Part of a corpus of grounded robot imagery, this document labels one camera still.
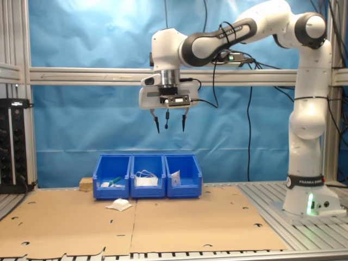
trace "blue plastic bin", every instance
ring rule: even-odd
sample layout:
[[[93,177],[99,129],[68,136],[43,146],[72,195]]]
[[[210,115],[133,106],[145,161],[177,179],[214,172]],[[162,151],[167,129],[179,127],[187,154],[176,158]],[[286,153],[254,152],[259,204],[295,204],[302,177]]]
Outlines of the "blue plastic bin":
[[[147,170],[158,178],[158,186],[135,186],[135,174]],[[165,197],[166,174],[163,154],[134,154],[130,171],[130,195],[132,198]]]
[[[193,154],[164,155],[167,195],[170,198],[199,197],[202,194],[202,171]],[[172,186],[173,173],[180,170],[181,186]]]
[[[93,197],[97,200],[129,198],[131,160],[130,154],[101,154],[93,173]],[[122,179],[116,184],[124,185],[124,187],[100,187],[103,182],[110,182],[117,177]]]

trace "green pen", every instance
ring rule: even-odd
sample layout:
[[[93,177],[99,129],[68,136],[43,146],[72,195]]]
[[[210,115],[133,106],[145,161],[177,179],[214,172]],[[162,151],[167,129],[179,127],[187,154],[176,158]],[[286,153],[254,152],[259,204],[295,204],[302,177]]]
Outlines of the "green pen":
[[[109,182],[109,186],[111,186],[112,184],[116,183],[117,181],[120,181],[122,178],[121,177],[117,177],[114,180]]]

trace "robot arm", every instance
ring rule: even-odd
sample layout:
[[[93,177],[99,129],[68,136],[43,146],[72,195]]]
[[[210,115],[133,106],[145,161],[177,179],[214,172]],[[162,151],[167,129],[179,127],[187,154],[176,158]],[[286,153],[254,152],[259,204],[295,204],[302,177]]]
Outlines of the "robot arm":
[[[316,13],[293,15],[285,0],[271,0],[247,10],[233,24],[225,23],[227,27],[215,32],[189,37],[173,28],[156,32],[152,38],[154,75],[142,80],[145,87],[140,91],[140,107],[150,109],[158,132],[154,109],[185,107],[184,130],[188,108],[198,104],[198,86],[182,82],[181,66],[207,65],[234,44],[269,35],[282,48],[298,48],[300,64],[289,120],[289,189],[283,209],[301,216],[345,215],[338,196],[324,185],[321,174],[320,136],[326,126],[332,56],[331,44],[325,40],[325,20]]]
[[[154,74],[141,82],[146,87],[140,92],[140,108],[197,105],[197,84],[183,84],[180,67],[207,65],[221,51],[239,42],[250,43],[273,35],[283,48],[308,46],[316,49],[325,40],[324,19],[316,13],[293,15],[285,0],[258,4],[242,13],[233,24],[225,23],[227,27],[212,33],[195,33],[188,37],[174,28],[156,32],[152,37]]]

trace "brown cardboard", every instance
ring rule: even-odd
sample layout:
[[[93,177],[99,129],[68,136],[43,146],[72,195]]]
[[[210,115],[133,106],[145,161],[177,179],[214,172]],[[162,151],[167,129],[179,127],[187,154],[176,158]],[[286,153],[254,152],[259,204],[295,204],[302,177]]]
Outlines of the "brown cardboard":
[[[79,184],[79,191],[92,191],[93,178],[82,178]]]
[[[89,256],[104,248],[105,256],[129,254],[135,201],[130,203],[120,212],[106,208],[110,201],[95,201],[92,192],[37,191],[0,222],[0,257]]]
[[[204,188],[200,199],[142,200],[136,206],[132,253],[284,249],[236,187]]]

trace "black ring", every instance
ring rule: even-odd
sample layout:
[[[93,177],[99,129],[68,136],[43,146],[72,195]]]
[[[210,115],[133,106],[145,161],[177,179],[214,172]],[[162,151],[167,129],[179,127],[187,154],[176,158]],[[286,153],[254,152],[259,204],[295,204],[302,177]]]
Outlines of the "black ring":
[[[304,100],[304,99],[315,99],[315,98],[319,98],[319,99],[326,99],[327,100],[327,97],[324,97],[324,96],[306,96],[306,97],[299,97],[299,98],[295,98],[295,100]]]

